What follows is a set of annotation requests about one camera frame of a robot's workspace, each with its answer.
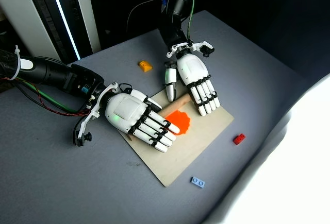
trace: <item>table surface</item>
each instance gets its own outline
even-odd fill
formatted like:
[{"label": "table surface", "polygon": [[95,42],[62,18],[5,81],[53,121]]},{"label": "table surface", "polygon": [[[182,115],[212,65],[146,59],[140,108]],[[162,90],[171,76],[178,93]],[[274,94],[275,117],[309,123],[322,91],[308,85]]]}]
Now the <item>table surface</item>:
[{"label": "table surface", "polygon": [[[12,89],[0,94],[0,223],[199,223],[284,114],[302,79],[206,11],[194,15],[191,37],[215,47],[203,61],[235,120],[172,185],[163,187],[105,118],[88,124],[93,141],[78,148],[71,139],[76,117],[47,112]],[[107,84],[131,83],[152,96],[163,88],[166,52],[154,30],[78,64]],[[142,60],[153,70],[142,72]],[[246,139],[235,146],[240,133]],[[205,187],[191,184],[192,176]]]}]

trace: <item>led light strip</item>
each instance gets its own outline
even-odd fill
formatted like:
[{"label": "led light strip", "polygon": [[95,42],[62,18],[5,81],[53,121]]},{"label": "led light strip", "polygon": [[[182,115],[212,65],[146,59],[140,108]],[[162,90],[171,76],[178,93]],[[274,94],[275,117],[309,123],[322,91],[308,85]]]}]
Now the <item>led light strip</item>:
[{"label": "led light strip", "polygon": [[69,26],[68,26],[67,20],[66,20],[66,18],[65,18],[65,16],[64,16],[64,12],[63,12],[63,9],[62,9],[62,6],[61,6],[61,3],[60,3],[60,0],[55,0],[55,1],[56,1],[56,3],[57,3],[57,7],[58,7],[58,9],[59,9],[59,11],[60,11],[60,14],[61,14],[61,16],[62,16],[62,20],[63,20],[63,22],[64,22],[65,28],[67,29],[67,32],[68,32],[69,38],[70,38],[70,40],[71,40],[71,44],[72,44],[72,46],[73,46],[73,49],[74,49],[74,51],[75,51],[75,53],[76,53],[76,55],[77,55],[78,60],[80,60],[80,56],[79,56],[79,53],[78,53],[78,50],[77,50],[76,44],[74,43],[74,40],[73,40],[73,38],[72,38],[72,34],[71,34],[71,32],[70,32],[70,29],[69,29]]}]

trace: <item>orange play dough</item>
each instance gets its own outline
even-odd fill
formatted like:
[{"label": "orange play dough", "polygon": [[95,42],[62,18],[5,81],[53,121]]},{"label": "orange play dough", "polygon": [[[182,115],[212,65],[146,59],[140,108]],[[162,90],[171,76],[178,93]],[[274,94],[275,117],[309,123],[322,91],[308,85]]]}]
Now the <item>orange play dough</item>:
[{"label": "orange play dough", "polygon": [[168,115],[165,119],[179,127],[180,133],[175,135],[186,134],[190,125],[190,117],[188,117],[185,112],[180,112],[179,110],[176,110],[170,115]]}]

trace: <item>wooden rolling pin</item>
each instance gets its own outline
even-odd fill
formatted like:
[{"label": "wooden rolling pin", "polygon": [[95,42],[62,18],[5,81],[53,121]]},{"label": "wooden rolling pin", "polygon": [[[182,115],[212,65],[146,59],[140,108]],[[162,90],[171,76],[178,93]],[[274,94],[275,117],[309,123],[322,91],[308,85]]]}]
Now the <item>wooden rolling pin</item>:
[{"label": "wooden rolling pin", "polygon": [[179,109],[180,107],[184,106],[186,103],[188,103],[191,100],[190,95],[187,93],[177,99],[176,101],[169,104],[167,107],[161,109],[158,114],[162,117],[167,117],[175,110]]}]

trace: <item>wooden board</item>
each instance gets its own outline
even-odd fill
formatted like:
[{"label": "wooden board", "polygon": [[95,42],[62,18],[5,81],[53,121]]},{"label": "wooden board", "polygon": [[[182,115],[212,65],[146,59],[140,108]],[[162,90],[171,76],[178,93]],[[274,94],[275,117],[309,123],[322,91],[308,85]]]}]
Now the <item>wooden board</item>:
[{"label": "wooden board", "polygon": [[[183,89],[178,87],[179,95],[184,93]],[[170,104],[165,90],[152,99],[163,107]],[[233,116],[222,107],[202,117],[192,101],[179,108],[179,111],[186,112],[190,117],[190,127],[186,134],[177,136],[166,153],[157,151],[134,136],[131,136],[130,140],[121,132],[123,138],[165,187],[169,186],[234,120]]]}]

